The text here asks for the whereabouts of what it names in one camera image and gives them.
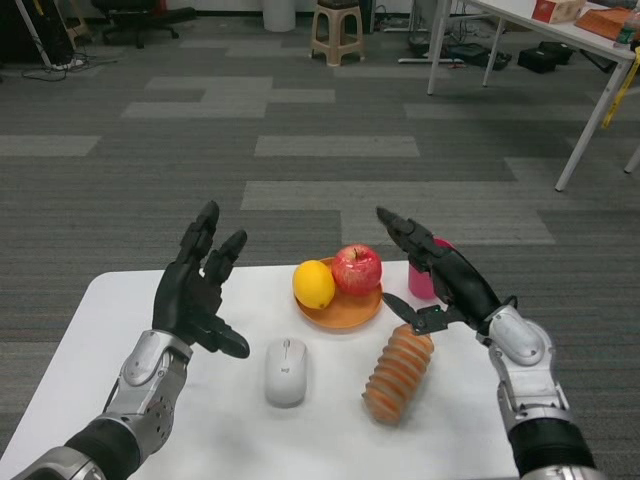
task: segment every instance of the red apple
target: red apple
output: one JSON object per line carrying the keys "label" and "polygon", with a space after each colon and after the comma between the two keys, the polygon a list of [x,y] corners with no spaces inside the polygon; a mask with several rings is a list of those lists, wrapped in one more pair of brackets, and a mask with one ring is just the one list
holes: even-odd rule
{"label": "red apple", "polygon": [[333,259],[331,273],[340,290],[349,295],[371,293],[382,278],[382,262],[371,247],[350,245]]}

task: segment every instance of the beige plastic stool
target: beige plastic stool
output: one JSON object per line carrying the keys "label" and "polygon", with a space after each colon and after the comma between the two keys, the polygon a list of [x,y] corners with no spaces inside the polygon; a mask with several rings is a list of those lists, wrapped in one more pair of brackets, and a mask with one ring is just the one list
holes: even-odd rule
{"label": "beige plastic stool", "polygon": [[[329,25],[328,38],[318,38],[318,19],[320,15],[327,17]],[[348,16],[356,18],[358,33],[356,37],[345,33],[344,22]],[[357,0],[319,0],[313,15],[311,29],[311,54],[313,58],[316,50],[327,57],[327,65],[339,67],[342,57],[348,53],[359,52],[360,61],[364,60],[364,36],[362,32],[362,15]]]}

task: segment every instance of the office chair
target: office chair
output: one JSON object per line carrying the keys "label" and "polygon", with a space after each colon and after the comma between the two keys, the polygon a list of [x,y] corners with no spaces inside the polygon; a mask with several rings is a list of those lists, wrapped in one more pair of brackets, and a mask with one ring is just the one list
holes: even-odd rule
{"label": "office chair", "polygon": [[144,48],[141,35],[144,30],[165,30],[171,33],[171,38],[179,38],[178,32],[164,25],[162,18],[153,16],[156,3],[157,0],[91,0],[91,4],[114,24],[102,32],[105,45],[111,43],[110,34],[128,30],[135,33],[137,48]]}

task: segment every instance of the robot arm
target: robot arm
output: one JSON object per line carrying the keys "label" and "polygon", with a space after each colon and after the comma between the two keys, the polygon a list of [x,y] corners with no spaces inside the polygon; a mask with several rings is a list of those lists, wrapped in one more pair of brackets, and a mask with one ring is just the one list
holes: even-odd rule
{"label": "robot arm", "polygon": [[14,480],[126,480],[171,434],[191,345],[249,356],[246,340],[216,315],[221,285],[247,235],[240,230],[209,254],[218,215],[218,206],[210,202],[187,229],[180,253],[160,280],[153,329],[142,333],[124,362],[104,412]]}
{"label": "robot arm", "polygon": [[378,218],[419,271],[431,273],[437,296],[448,305],[414,311],[385,293],[385,303],[417,334],[433,333],[463,321],[489,349],[498,372],[498,402],[523,480],[604,480],[575,425],[554,375],[555,349],[539,325],[502,303],[486,280],[456,250],[435,244],[420,224],[383,208]]}

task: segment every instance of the orange corn toy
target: orange corn toy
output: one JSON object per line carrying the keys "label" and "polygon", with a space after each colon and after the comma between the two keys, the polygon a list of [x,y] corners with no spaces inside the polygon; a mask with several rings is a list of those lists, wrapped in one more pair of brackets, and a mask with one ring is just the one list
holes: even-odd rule
{"label": "orange corn toy", "polygon": [[393,331],[362,394],[377,421],[396,425],[411,402],[433,353],[430,335],[415,335],[411,325]]}

